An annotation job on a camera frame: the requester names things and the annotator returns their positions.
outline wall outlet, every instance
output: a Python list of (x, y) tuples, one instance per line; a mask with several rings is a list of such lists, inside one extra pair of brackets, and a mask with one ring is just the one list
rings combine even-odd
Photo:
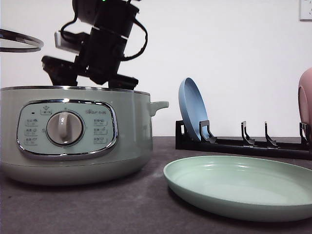
[(300, 0), (300, 20), (312, 20), (312, 0)]

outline white wall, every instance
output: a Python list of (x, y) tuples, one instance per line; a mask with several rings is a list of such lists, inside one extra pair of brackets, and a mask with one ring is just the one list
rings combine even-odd
[[(41, 58), (73, 60), (54, 47), (53, 33), (73, 18), (71, 0), (1, 0), (1, 27), (43, 40), (41, 52), (1, 54), (1, 86), (50, 85)], [(312, 66), (312, 24), (300, 22), (298, 0), (143, 0), (138, 20), (149, 31), (141, 57), (119, 73), (139, 79), (137, 90), (170, 109), (153, 119), (155, 136), (174, 136), (181, 119), (178, 87), (186, 77), (199, 86), (216, 136), (239, 136), (247, 121), (252, 136), (299, 136), (297, 86)], [(77, 23), (68, 29), (90, 30)], [(144, 43), (134, 27), (126, 54)], [(94, 86), (86, 78), (81, 86)]]

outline control panel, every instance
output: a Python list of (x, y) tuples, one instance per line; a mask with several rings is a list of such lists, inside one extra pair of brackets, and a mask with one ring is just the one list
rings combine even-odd
[(38, 159), (78, 159), (103, 155), (115, 145), (117, 135), (115, 112), (105, 102), (45, 100), (23, 107), (17, 142)]

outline electric cooker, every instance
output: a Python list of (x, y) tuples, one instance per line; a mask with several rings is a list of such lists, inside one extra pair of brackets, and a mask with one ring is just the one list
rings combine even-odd
[(151, 117), (169, 106), (105, 88), (1, 89), (1, 165), (12, 179), (74, 185), (133, 173), (153, 150)]

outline cooker handle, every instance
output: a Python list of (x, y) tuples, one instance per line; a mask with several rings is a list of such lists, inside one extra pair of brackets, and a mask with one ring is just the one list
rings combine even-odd
[(153, 117), (156, 115), (156, 112), (163, 108), (168, 108), (169, 102), (168, 101), (157, 101), (149, 103), (149, 111), (150, 116)]

